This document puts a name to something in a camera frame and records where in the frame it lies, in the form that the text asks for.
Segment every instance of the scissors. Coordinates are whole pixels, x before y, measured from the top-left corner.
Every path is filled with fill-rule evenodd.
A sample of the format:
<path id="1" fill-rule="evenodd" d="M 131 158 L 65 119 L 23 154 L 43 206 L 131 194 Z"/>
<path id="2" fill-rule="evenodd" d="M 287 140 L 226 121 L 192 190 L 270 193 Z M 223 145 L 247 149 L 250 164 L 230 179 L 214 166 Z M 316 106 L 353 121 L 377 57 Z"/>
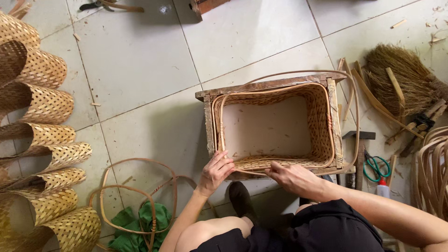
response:
<path id="1" fill-rule="evenodd" d="M 381 158 L 381 157 L 379 157 L 379 156 L 371 156 L 366 150 L 364 150 L 364 158 L 365 158 L 366 161 L 363 162 L 363 164 L 362 164 L 362 169 L 363 169 L 364 175 L 365 175 L 370 181 L 378 182 L 378 181 L 381 180 L 381 177 L 383 177 L 383 178 L 387 178 L 387 177 L 389 177 L 389 176 L 391 175 L 391 167 L 390 167 L 389 163 L 388 163 L 386 160 L 384 160 L 383 158 Z M 384 162 L 384 163 L 386 164 L 386 166 L 387 166 L 387 168 L 388 168 L 388 173 L 387 173 L 387 174 L 383 174 L 383 173 L 379 170 L 378 163 L 376 162 L 375 158 L 380 159 L 382 162 Z M 376 179 L 372 179 L 369 175 L 367 175 L 367 173 L 366 173 L 366 163 L 373 169 L 373 171 L 376 173 L 376 175 L 378 176 L 378 178 L 376 178 Z"/>

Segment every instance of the black shoe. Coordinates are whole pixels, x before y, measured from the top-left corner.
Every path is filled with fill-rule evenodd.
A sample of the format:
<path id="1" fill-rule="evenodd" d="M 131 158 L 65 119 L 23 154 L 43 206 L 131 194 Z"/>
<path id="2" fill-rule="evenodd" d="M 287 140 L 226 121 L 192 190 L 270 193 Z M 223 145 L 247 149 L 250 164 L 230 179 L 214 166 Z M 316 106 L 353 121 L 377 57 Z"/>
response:
<path id="1" fill-rule="evenodd" d="M 255 214 L 249 192 L 240 181 L 232 182 L 228 189 L 228 195 L 233 209 L 238 217 L 248 217 L 254 225 L 258 225 L 258 218 Z"/>

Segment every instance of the knee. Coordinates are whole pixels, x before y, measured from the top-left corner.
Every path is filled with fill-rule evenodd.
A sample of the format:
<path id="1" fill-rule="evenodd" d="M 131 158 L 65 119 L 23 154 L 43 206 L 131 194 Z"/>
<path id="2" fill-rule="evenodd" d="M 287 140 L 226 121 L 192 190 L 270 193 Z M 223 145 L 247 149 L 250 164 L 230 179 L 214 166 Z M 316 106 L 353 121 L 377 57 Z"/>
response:
<path id="1" fill-rule="evenodd" d="M 175 252 L 187 252 L 196 249 L 201 243 L 213 237 L 207 222 L 196 222 L 182 231 L 177 240 Z"/>

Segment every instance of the red bottle cap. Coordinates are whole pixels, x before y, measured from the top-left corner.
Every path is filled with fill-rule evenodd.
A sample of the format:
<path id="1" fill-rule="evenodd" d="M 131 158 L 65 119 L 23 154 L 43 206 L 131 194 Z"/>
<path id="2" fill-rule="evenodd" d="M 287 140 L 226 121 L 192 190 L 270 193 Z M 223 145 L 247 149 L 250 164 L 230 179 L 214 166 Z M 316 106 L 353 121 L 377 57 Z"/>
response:
<path id="1" fill-rule="evenodd" d="M 381 185 L 381 186 L 385 186 L 385 185 L 386 185 L 386 181 L 384 181 L 384 179 L 381 178 L 381 179 L 378 181 L 378 184 Z"/>

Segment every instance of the hammer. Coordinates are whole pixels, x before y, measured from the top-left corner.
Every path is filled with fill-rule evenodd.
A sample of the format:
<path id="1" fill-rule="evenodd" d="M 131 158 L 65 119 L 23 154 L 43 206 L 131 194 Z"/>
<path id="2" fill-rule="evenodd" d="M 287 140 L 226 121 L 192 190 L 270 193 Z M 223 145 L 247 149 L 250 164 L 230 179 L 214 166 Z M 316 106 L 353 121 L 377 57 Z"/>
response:
<path id="1" fill-rule="evenodd" d="M 356 131 L 352 130 L 345 134 L 342 139 L 349 138 L 351 136 L 356 136 Z M 363 177 L 363 164 L 364 164 L 364 150 L 366 149 L 364 141 L 375 140 L 375 132 L 360 131 L 359 132 L 359 148 L 358 156 L 356 157 L 356 173 L 347 175 L 346 187 L 351 189 L 356 189 L 362 191 L 362 177 Z"/>

